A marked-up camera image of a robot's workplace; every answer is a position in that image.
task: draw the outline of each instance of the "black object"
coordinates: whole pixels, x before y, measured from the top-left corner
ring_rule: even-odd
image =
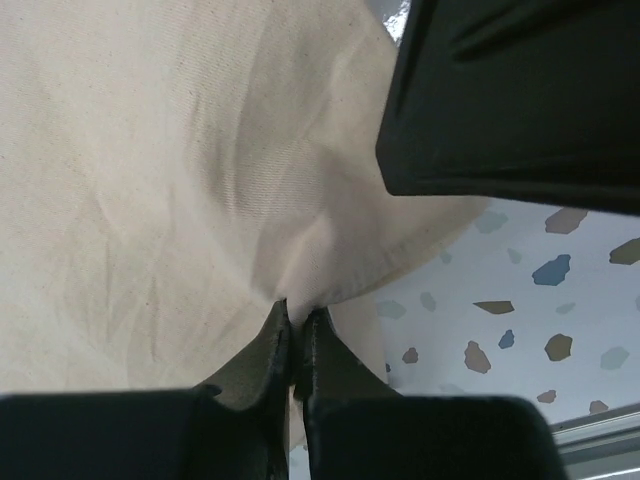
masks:
[[[284,480],[290,383],[313,480],[565,479],[547,425],[515,398],[403,398],[314,311],[293,348],[285,302],[190,390],[10,396],[0,478]]]
[[[640,213],[640,2],[413,0],[377,144],[395,195]]]

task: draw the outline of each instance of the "wrinkled fabric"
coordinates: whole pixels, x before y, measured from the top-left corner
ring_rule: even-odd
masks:
[[[300,325],[482,208],[385,192],[396,52],[360,1],[4,0],[0,45],[2,391],[193,385],[274,300]]]

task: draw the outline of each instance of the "black plastic object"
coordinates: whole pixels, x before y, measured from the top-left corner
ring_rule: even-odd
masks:
[[[509,398],[403,398],[314,311],[293,348],[285,302],[190,390],[9,396],[2,480],[284,480],[288,392],[304,405],[312,480],[565,480],[535,408]]]
[[[413,0],[377,144],[395,195],[640,213],[640,2]]]

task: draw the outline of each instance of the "cloth fold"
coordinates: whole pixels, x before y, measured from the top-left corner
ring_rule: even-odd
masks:
[[[360,1],[5,0],[0,42],[2,391],[193,385],[275,299],[300,325],[484,205],[385,192]]]

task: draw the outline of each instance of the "beige cloth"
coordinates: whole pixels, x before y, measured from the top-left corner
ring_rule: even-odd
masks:
[[[275,299],[300,323],[482,207],[386,194],[360,0],[3,0],[0,45],[2,391],[193,385]]]

